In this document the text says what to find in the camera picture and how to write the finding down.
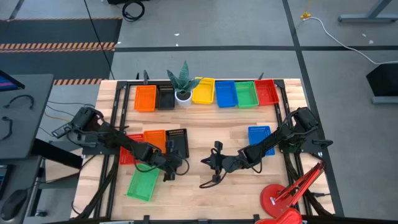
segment yellow basket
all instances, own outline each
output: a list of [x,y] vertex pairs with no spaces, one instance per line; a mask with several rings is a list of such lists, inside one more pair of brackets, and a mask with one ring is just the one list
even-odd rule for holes
[[192,101],[199,104],[211,104],[214,98],[214,85],[214,78],[202,78],[199,85],[193,89]]

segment yellow connector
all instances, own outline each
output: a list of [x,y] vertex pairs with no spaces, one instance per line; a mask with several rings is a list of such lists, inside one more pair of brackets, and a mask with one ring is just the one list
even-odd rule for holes
[[309,17],[311,17],[311,14],[309,14],[307,11],[305,11],[304,14],[302,14],[300,16],[300,18],[302,18],[302,19],[306,19],[306,18],[309,18]]

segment computer monitor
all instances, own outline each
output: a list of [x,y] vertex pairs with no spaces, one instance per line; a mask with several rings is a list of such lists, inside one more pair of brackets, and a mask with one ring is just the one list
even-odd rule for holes
[[25,85],[0,70],[0,91],[24,89]]

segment green basket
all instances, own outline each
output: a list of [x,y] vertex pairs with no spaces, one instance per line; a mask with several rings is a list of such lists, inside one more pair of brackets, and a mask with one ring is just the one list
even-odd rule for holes
[[252,108],[258,106],[259,99],[254,82],[235,82],[235,87],[236,94],[238,95],[239,108]]
[[[140,170],[151,169],[151,167],[145,164],[137,164],[137,166]],[[154,169],[149,172],[139,172],[135,170],[127,190],[127,196],[149,202],[154,192],[158,174],[159,169]]]

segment wooden table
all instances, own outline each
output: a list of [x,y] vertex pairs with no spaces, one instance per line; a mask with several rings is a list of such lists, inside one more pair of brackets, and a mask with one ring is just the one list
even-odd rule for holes
[[[306,106],[300,79],[285,79],[290,110]],[[100,110],[109,122],[111,117],[116,81],[102,81],[99,88],[96,109]],[[121,93],[119,105],[123,103]],[[199,185],[210,180],[214,171],[200,162],[210,156],[214,141],[224,144],[223,154],[236,155],[237,150],[249,144],[248,126],[268,125],[271,131],[277,128],[273,106],[258,106],[250,109],[218,108],[216,97],[212,105],[192,104],[187,109],[139,113],[134,110],[135,87],[131,87],[127,108],[126,125],[128,134],[142,133],[146,130],[187,128],[190,151],[190,171],[184,176],[176,176],[174,181],[163,182],[160,172],[150,202],[126,196],[134,166],[119,166],[112,220],[142,220],[150,215],[151,220],[193,220],[193,219],[252,219],[253,214],[261,218],[269,217],[261,208],[261,190],[269,184],[288,185],[283,155],[275,148],[276,155],[263,158],[263,171],[255,173],[251,169],[237,170],[228,174],[219,185],[209,189],[199,189]],[[280,103],[282,117],[284,109]],[[121,106],[118,109],[116,124],[120,122]],[[306,153],[301,155],[304,172],[310,170],[318,161]],[[75,196],[75,208],[82,211],[98,189],[103,156],[96,156],[80,174]],[[326,177],[322,174],[310,190],[329,193]],[[105,214],[108,192],[105,192],[101,214]],[[330,196],[318,201],[326,210],[334,213]]]

